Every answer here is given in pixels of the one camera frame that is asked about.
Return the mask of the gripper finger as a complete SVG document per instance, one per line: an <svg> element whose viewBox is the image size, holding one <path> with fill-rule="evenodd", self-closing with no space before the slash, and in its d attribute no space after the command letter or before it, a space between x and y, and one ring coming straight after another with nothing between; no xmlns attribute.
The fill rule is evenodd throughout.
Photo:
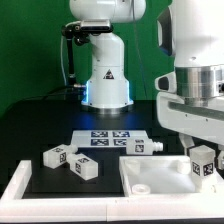
<svg viewBox="0 0 224 224"><path fill-rule="evenodd" d="M179 139L184 148L184 154L188 155L188 150L195 146L193 138L186 134L180 134Z"/></svg>
<svg viewBox="0 0 224 224"><path fill-rule="evenodd" d="M217 156L217 168L219 170L224 170L224 145L218 145L216 156Z"/></svg>

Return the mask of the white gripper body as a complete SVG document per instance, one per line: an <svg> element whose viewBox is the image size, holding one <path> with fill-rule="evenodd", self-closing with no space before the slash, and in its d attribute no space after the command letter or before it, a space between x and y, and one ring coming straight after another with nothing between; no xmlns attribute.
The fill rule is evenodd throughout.
<svg viewBox="0 0 224 224"><path fill-rule="evenodd" d="M155 79L157 118L164 128L224 145L224 97L208 100L206 107L186 105L177 95L174 72Z"/></svg>

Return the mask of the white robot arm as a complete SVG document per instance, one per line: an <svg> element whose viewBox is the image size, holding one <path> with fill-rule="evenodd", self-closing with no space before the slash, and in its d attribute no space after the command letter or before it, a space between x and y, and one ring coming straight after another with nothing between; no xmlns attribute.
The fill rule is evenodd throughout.
<svg viewBox="0 0 224 224"><path fill-rule="evenodd" d="M124 43L114 23L136 21L146 0L70 0L76 42L92 43L92 75L83 105L116 112L133 104L124 77ZM224 170L224 0L172 0L157 17L160 49L174 70L155 80L157 117L184 147L200 138L219 145Z"/></svg>

